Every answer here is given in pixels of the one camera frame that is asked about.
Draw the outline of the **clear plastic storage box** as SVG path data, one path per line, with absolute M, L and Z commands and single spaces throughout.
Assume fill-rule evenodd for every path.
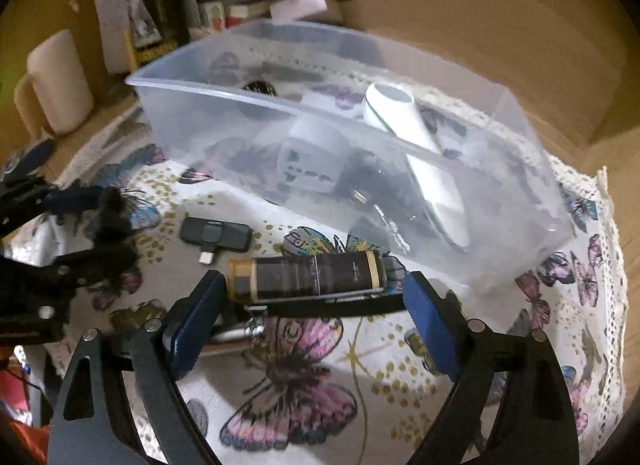
M 246 92 L 250 81 L 277 97 Z M 442 156 L 369 125 L 372 83 L 404 86 Z M 558 181 L 510 90 L 426 51 L 345 28 L 256 20 L 132 73 L 156 143 L 173 160 L 454 280 L 489 289 L 538 265 L 572 235 Z M 299 118 L 352 146 L 333 193 L 284 182 L 277 158 Z M 425 215 L 406 154 L 456 179 L 471 243 L 455 248 Z

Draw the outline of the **dark cylindrical tube gold caps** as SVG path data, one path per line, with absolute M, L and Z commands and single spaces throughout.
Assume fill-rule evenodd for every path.
M 242 305 L 380 292 L 387 277 L 379 251 L 232 259 L 228 295 Z

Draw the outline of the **white tape roll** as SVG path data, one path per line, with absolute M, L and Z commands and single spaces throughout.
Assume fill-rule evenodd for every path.
M 299 118 L 282 142 L 277 170 L 284 182 L 299 190 L 333 193 L 352 146 L 331 125 L 315 118 Z

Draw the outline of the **silver metal pen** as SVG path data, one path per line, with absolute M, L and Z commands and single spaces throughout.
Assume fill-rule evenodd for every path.
M 247 351 L 264 341 L 265 326 L 262 324 L 239 324 L 224 329 L 212 336 L 201 350 L 201 357 L 231 355 Z

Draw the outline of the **black usb dongle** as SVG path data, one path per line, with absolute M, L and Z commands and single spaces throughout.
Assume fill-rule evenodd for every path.
M 252 243 L 253 229 L 239 222 L 189 216 L 181 224 L 179 237 L 184 243 L 198 247 L 199 263 L 210 265 L 218 251 L 246 253 Z

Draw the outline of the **small white box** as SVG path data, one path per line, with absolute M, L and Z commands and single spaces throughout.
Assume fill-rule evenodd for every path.
M 331 14 L 326 0 L 278 0 L 270 5 L 276 20 L 329 22 Z

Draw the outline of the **white note paper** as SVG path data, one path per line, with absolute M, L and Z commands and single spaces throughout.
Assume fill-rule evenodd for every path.
M 129 72 L 125 30 L 129 25 L 126 0 L 95 0 L 104 66 L 108 74 Z

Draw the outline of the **cream pillar mug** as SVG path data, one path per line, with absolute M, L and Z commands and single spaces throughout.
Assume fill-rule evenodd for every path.
M 32 139 L 64 136 L 85 123 L 94 99 L 70 30 L 56 32 L 27 56 L 14 104 Z

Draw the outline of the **black round knob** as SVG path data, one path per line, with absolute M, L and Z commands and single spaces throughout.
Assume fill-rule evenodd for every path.
M 242 87 L 246 92 L 255 92 L 255 94 L 266 95 L 269 97 L 277 97 L 278 92 L 273 84 L 264 80 L 250 81 Z

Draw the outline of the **white handheld massager device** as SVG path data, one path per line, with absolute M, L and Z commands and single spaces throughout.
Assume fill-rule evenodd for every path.
M 442 156 L 439 141 L 431 134 L 418 101 L 404 86 L 372 83 L 363 97 L 363 118 L 377 129 L 412 144 L 422 152 Z M 425 215 L 453 247 L 469 248 L 471 234 L 462 193 L 450 173 L 413 152 L 406 154 L 411 178 L 425 202 Z

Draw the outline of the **butterfly print tablecloth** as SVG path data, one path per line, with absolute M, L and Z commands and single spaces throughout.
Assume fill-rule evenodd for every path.
M 603 177 L 504 89 L 262 24 L 131 75 L 58 182 L 1 178 L 1 341 L 51 464 L 585 464 L 624 418 Z

